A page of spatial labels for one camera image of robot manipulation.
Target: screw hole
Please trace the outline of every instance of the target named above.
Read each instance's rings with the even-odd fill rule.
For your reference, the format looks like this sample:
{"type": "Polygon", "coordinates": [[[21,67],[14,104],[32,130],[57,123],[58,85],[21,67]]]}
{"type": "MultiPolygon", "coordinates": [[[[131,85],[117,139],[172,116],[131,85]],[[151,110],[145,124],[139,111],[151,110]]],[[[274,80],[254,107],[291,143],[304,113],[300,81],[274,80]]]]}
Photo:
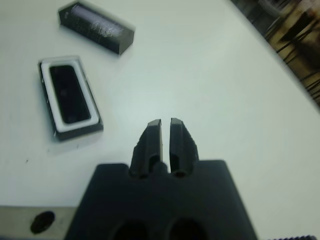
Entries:
{"type": "Polygon", "coordinates": [[[177,178],[184,178],[187,176],[187,174],[184,171],[176,171],[173,173],[173,175],[177,178]]]}
{"type": "Polygon", "coordinates": [[[171,228],[169,240],[208,240],[208,237],[193,219],[179,219],[171,228]]]}
{"type": "Polygon", "coordinates": [[[40,234],[46,231],[55,221],[55,214],[52,211],[45,211],[37,215],[30,227],[33,234],[40,234]]]}
{"type": "Polygon", "coordinates": [[[147,240],[148,232],[142,222],[129,221],[121,226],[113,240],[147,240]]]}

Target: table surface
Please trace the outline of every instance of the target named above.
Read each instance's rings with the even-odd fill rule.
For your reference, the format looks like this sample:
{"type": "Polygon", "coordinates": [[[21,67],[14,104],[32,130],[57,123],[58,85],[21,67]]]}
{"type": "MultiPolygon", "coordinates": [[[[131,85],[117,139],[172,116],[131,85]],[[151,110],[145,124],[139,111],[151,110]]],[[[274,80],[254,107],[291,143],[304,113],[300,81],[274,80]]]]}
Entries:
{"type": "Polygon", "coordinates": [[[130,164],[147,123],[171,117],[201,159],[224,159],[261,239],[320,237],[320,115],[228,0],[92,0],[136,26],[121,57],[61,29],[68,0],[0,0],[0,205],[77,206],[97,164],[130,164]],[[40,85],[46,57],[79,55],[103,133],[59,143],[40,85]]]}

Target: black rectangular box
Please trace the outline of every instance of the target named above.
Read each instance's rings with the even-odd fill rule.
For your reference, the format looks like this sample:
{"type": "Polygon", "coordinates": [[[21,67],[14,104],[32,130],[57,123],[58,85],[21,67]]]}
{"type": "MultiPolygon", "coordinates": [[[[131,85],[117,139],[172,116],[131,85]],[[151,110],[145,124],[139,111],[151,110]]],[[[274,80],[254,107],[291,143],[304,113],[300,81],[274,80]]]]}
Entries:
{"type": "Polygon", "coordinates": [[[134,30],[87,3],[74,2],[59,11],[60,24],[121,55],[134,41],[134,30]]]}
{"type": "Polygon", "coordinates": [[[39,61],[38,68],[58,140],[103,131],[104,124],[78,56],[45,58],[39,61]]]}

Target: black plastic part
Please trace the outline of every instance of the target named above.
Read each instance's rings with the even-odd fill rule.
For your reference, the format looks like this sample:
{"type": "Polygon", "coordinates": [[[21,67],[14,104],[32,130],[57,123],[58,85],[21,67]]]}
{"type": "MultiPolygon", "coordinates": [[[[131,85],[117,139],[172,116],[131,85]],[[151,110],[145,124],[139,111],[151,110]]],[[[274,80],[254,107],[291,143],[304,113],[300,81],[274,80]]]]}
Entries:
{"type": "Polygon", "coordinates": [[[280,238],[275,240],[317,240],[315,236],[297,236],[297,237],[288,237],[288,238],[280,238]]]}
{"type": "Polygon", "coordinates": [[[97,10],[88,3],[73,2],[58,11],[60,24],[90,39],[97,44],[121,55],[132,45],[135,31],[128,24],[120,23],[109,13],[97,10]],[[74,9],[80,7],[82,12],[89,14],[75,14],[74,9]],[[113,28],[121,29],[121,34],[113,34],[113,28]]]}
{"type": "Polygon", "coordinates": [[[190,175],[199,161],[198,149],[183,121],[171,118],[170,167],[176,177],[190,175]]]}
{"type": "Polygon", "coordinates": [[[139,142],[134,147],[130,175],[135,178],[146,178],[153,171],[156,163],[162,162],[161,120],[148,123],[139,142]]]}
{"type": "Polygon", "coordinates": [[[38,64],[40,80],[41,80],[41,85],[42,85],[42,89],[43,89],[43,93],[44,93],[44,98],[45,98],[45,101],[46,101],[46,106],[47,106],[48,111],[49,111],[49,116],[50,116],[50,120],[51,120],[51,124],[52,124],[52,128],[53,128],[53,133],[55,134],[55,137],[60,141],[65,141],[65,140],[76,138],[76,137],[79,137],[79,136],[82,136],[82,135],[103,131],[104,130],[104,124],[103,124],[103,121],[102,121],[102,119],[100,117],[98,108],[96,106],[96,103],[94,101],[94,97],[92,95],[90,86],[89,86],[87,81],[85,81],[85,83],[86,83],[86,85],[88,87],[88,90],[89,90],[91,96],[92,96],[94,107],[95,107],[96,112],[97,112],[97,114],[99,116],[98,123],[90,125],[90,126],[86,126],[86,127],[77,128],[77,129],[74,129],[74,130],[71,130],[71,131],[66,131],[66,132],[59,132],[58,131],[56,123],[55,123],[55,119],[54,119],[54,116],[53,116],[53,113],[52,113],[52,110],[51,110],[51,106],[50,106],[50,102],[49,102],[49,98],[48,98],[48,93],[47,93],[47,89],[46,89],[46,85],[45,85],[45,82],[44,82],[44,77],[43,77],[43,73],[42,73],[42,69],[41,69],[41,64],[42,64],[42,62],[40,61],[39,64],[38,64]]]}
{"type": "Polygon", "coordinates": [[[160,160],[150,171],[150,159],[161,156],[161,122],[149,123],[134,149],[130,171],[125,164],[96,168],[65,240],[257,240],[226,163],[197,161],[197,148],[176,121],[172,126],[182,128],[177,132],[183,133],[184,148],[173,153],[182,167],[190,166],[184,160],[192,163],[191,174],[175,177],[160,160]]]}

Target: black circle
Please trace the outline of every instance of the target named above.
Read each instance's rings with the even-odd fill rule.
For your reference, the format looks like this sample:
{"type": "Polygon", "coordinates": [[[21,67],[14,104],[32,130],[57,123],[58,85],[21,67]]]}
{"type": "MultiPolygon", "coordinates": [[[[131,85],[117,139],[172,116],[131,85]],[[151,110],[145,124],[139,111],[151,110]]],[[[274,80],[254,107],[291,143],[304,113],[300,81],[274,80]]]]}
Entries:
{"type": "Polygon", "coordinates": [[[30,230],[33,234],[40,234],[46,231],[55,221],[55,214],[52,211],[44,211],[37,215],[31,226],[30,230]]]}
{"type": "Polygon", "coordinates": [[[140,221],[127,221],[116,232],[113,240],[147,240],[148,231],[140,221]]]}

